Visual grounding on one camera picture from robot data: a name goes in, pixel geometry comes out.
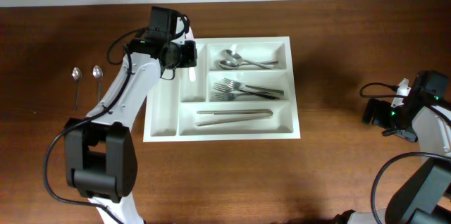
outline cutlery tray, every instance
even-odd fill
[[[299,139],[295,81],[289,37],[196,39],[197,67],[177,69],[174,80],[160,80],[147,95],[144,142],[180,142],[220,139]],[[218,62],[222,51],[234,49],[251,61],[277,59],[273,70],[240,66],[222,70]],[[164,77],[171,77],[165,72]],[[247,85],[281,89],[280,100],[257,96],[238,97],[234,101],[216,101],[211,93],[214,83],[223,78]],[[199,115],[198,111],[271,109],[270,118],[218,125],[196,126],[210,120],[249,115]]]

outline utensil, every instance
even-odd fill
[[[225,56],[225,59],[227,59],[228,61],[231,61],[233,63],[236,63],[236,64],[241,64],[242,62],[248,62],[249,64],[252,64],[252,65],[255,65],[255,66],[259,66],[259,67],[261,67],[263,69],[269,69],[269,70],[272,69],[272,68],[270,68],[268,66],[265,66],[265,65],[263,65],[261,63],[257,63],[257,62],[253,62],[253,61],[250,61],[250,60],[247,60],[247,59],[243,59],[238,53],[236,53],[234,51],[231,51],[229,49],[224,51],[224,56]]]
[[[241,94],[234,94],[234,93],[223,93],[223,94],[219,94],[219,93],[211,93],[213,100],[214,101],[233,101],[238,97],[241,96],[251,96],[253,94],[250,93],[241,93]]]
[[[215,83],[213,85],[213,88],[216,91],[219,91],[219,92],[222,92],[222,93],[231,93],[232,91],[240,91],[240,92],[243,92],[243,93],[253,94],[253,95],[256,95],[258,97],[263,97],[263,98],[270,99],[270,100],[279,100],[280,99],[280,98],[272,96],[270,94],[262,94],[262,93],[251,92],[251,91],[246,91],[246,90],[242,90],[242,89],[232,89],[231,87],[229,87],[227,85],[224,85],[224,84],[221,84],[221,83]]]
[[[104,76],[104,72],[102,72],[100,66],[95,66],[94,69],[92,69],[92,75],[97,80],[97,103],[100,102],[101,98],[101,79]]]
[[[260,62],[262,65],[277,65],[278,60]],[[219,67],[223,70],[237,70],[240,66],[251,66],[248,62],[242,62],[240,64],[233,63],[232,61],[222,60],[218,63]]]
[[[72,77],[76,82],[77,87],[75,88],[75,107],[74,111],[77,111],[78,109],[78,85],[80,84],[80,81],[82,79],[82,71],[79,68],[74,68],[72,70]]]
[[[284,95],[283,90],[279,90],[279,89],[270,89],[270,88],[266,88],[266,87],[257,87],[257,86],[251,86],[251,85],[246,85],[244,83],[238,82],[236,80],[229,80],[227,78],[223,79],[223,82],[231,89],[234,90],[243,90],[244,88],[251,88],[251,89],[255,89],[255,90],[259,90],[259,91],[264,91],[267,92],[269,94],[279,94],[279,95]]]
[[[198,111],[197,114],[199,114],[199,115],[242,115],[242,114],[258,115],[258,114],[261,114],[261,116],[250,116],[250,117],[244,117],[244,118],[229,118],[229,119],[213,120],[213,121],[209,121],[209,122],[202,122],[202,123],[196,124],[197,126],[201,127],[201,126],[207,126],[207,125],[219,125],[219,124],[223,124],[223,123],[234,123],[234,122],[248,121],[248,120],[254,120],[254,119],[261,119],[261,118],[270,118],[273,115],[273,111],[270,109],[241,110],[241,111]]]

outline brown table surface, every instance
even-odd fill
[[[418,151],[361,123],[367,82],[411,82],[420,70],[451,75],[451,0],[312,0],[163,5],[187,14],[195,37],[289,36],[301,139],[143,143],[145,105],[132,130],[139,163],[134,196],[148,223],[286,223],[370,211],[369,193],[391,157]],[[42,184],[44,152],[69,117],[96,102],[118,68],[106,49],[149,20],[150,5],[2,8],[0,40],[0,222],[100,223],[96,210],[58,203]],[[119,50],[115,58],[120,58]],[[80,108],[73,113],[74,66]],[[388,93],[381,88],[369,93]],[[388,170],[377,205],[420,166]],[[51,186],[66,185],[63,144],[50,161]]]

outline fork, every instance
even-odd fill
[[[253,94],[253,95],[256,95],[258,97],[263,97],[263,98],[270,99],[270,100],[279,100],[280,99],[280,98],[274,97],[274,96],[272,96],[270,94],[260,94],[260,93],[246,91],[246,90],[242,90],[242,89],[232,89],[231,87],[229,87],[227,85],[224,85],[224,84],[221,84],[221,83],[215,83],[213,88],[216,91],[219,91],[219,92],[222,92],[222,93],[231,93],[232,91],[240,91],[240,92],[243,92],[243,93]]]
[[[235,100],[237,97],[240,96],[250,96],[253,94],[249,94],[249,93],[241,93],[241,94],[234,94],[234,93],[211,93],[213,95],[213,100],[215,101],[233,101]]]
[[[264,92],[267,92],[269,94],[280,94],[280,95],[283,95],[283,90],[269,89],[269,88],[265,88],[265,87],[256,87],[256,86],[246,85],[244,83],[241,83],[241,82],[238,82],[238,81],[235,81],[235,80],[229,80],[228,78],[223,78],[223,82],[229,88],[234,89],[234,90],[242,90],[245,87],[247,87],[247,88],[251,88],[251,89],[255,89],[255,90],[259,90],[259,91],[264,91]]]

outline metal spoon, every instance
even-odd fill
[[[94,69],[92,70],[92,75],[97,80],[97,103],[99,103],[100,98],[101,98],[101,82],[100,81],[104,76],[104,72],[102,72],[100,66],[95,66]]]
[[[250,63],[252,65],[259,66],[259,67],[261,67],[263,69],[272,69],[272,68],[270,68],[268,66],[265,66],[265,65],[263,65],[261,63],[257,63],[257,62],[249,61],[247,59],[243,59],[238,53],[236,53],[234,51],[231,51],[231,50],[225,50],[224,51],[224,56],[225,56],[225,58],[228,61],[231,61],[231,62],[236,63],[236,64],[241,64],[242,62],[248,62],[248,63]]]
[[[82,79],[82,71],[79,68],[74,68],[72,71],[72,77],[75,80],[77,87],[75,90],[75,108],[74,111],[77,111],[78,108],[78,84],[80,83]]]
[[[277,60],[260,62],[260,64],[262,64],[262,65],[276,65],[278,63],[279,63],[279,61],[277,61]],[[237,70],[240,66],[248,66],[251,64],[249,64],[248,62],[236,64],[236,63],[233,63],[232,61],[222,60],[222,61],[219,61],[218,65],[223,70]]]

